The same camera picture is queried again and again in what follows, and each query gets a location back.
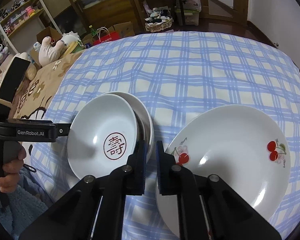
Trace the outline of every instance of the finger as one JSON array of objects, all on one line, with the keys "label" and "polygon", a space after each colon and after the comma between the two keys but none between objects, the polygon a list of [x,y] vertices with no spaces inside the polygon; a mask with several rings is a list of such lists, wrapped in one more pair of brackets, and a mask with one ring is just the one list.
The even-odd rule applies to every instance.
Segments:
[{"label": "finger", "polygon": [[24,149],[24,147],[22,147],[22,149],[20,150],[20,152],[18,153],[18,159],[19,160],[23,160],[25,157],[27,156],[27,152]]},{"label": "finger", "polygon": [[0,187],[0,191],[2,193],[12,193],[16,190],[16,188],[17,188],[17,184],[11,187]]},{"label": "finger", "polygon": [[23,160],[12,160],[2,166],[2,169],[7,173],[19,173],[23,166]]},{"label": "finger", "polygon": [[11,187],[19,182],[19,173],[10,173],[0,178],[0,187]]}]

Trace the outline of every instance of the tablecloth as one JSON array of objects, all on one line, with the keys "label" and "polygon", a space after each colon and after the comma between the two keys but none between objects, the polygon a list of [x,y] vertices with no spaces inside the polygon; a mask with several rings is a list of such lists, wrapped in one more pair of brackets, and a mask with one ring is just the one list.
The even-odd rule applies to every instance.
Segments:
[{"label": "tablecloth", "polygon": [[[284,239],[300,221],[300,73],[283,52],[221,33],[143,34],[86,50],[66,73],[45,119],[71,122],[105,92],[136,95],[154,122],[155,140],[167,146],[194,117],[226,104],[243,104],[271,116],[285,133],[291,157],[286,194],[269,222]],[[53,200],[73,176],[66,138],[34,145],[31,163]],[[143,196],[128,196],[122,239],[177,239],[160,217],[154,194],[156,164],[146,167]]]}]

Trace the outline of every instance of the plate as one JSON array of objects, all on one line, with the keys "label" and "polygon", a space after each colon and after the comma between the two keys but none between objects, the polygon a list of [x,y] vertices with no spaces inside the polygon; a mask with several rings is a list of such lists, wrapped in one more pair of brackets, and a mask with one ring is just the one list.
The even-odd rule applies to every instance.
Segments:
[{"label": "plate", "polygon": [[137,120],[122,97],[103,94],[74,118],[68,135],[68,162],[74,174],[96,178],[127,163],[137,141]]},{"label": "plate", "polygon": [[131,108],[133,109],[136,118],[138,119],[138,123],[141,122],[139,125],[140,130],[144,131],[145,134],[145,141],[147,145],[147,156],[146,156],[146,162],[151,157],[151,153],[154,147],[154,127],[153,127],[153,122],[151,119],[151,116],[146,108],[146,106],[141,102],[139,98],[136,96],[130,94],[130,93],[125,93],[125,92],[120,92],[120,91],[112,91],[108,92],[107,94],[114,94],[122,97],[124,100],[126,100]]},{"label": "plate", "polygon": [[[194,174],[219,175],[266,220],[281,203],[290,178],[287,140],[277,123],[253,107],[227,105],[193,119],[166,150]],[[176,196],[156,201],[167,227],[179,236]]]}]

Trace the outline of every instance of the red shopping bag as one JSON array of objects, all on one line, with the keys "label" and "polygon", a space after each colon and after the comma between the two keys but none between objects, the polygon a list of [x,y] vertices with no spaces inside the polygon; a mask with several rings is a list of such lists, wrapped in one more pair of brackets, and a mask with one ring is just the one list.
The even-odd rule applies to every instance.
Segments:
[{"label": "red shopping bag", "polygon": [[[97,34],[99,39],[96,40],[96,41],[93,43],[93,45],[98,45],[98,44],[100,44],[100,43],[105,43],[105,42],[108,42],[108,41],[116,41],[116,40],[119,40],[119,39],[120,39],[120,36],[119,36],[119,34],[118,34],[117,32],[109,32],[108,29],[105,28],[105,27],[101,27],[101,28],[98,29],[98,30],[100,30],[100,32],[98,32],[98,34]],[[108,34],[105,35],[105,36],[103,36],[103,37],[100,37],[101,31],[107,31]]]}]

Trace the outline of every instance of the dark brown floor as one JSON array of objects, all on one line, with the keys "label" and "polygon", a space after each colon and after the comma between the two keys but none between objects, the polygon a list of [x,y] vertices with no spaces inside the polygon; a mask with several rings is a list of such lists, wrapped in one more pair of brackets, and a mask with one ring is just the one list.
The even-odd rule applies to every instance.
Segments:
[{"label": "dark brown floor", "polygon": [[174,31],[226,33],[226,34],[232,34],[232,35],[252,39],[255,41],[260,41],[264,44],[273,46],[273,44],[271,44],[269,40],[266,37],[264,37],[264,34],[260,33],[260,31],[257,31],[248,26],[243,26],[241,24],[228,22],[228,21],[200,18],[198,26],[195,25],[179,26],[177,22],[174,22],[171,28],[165,29],[163,32],[171,29],[173,29]]}]

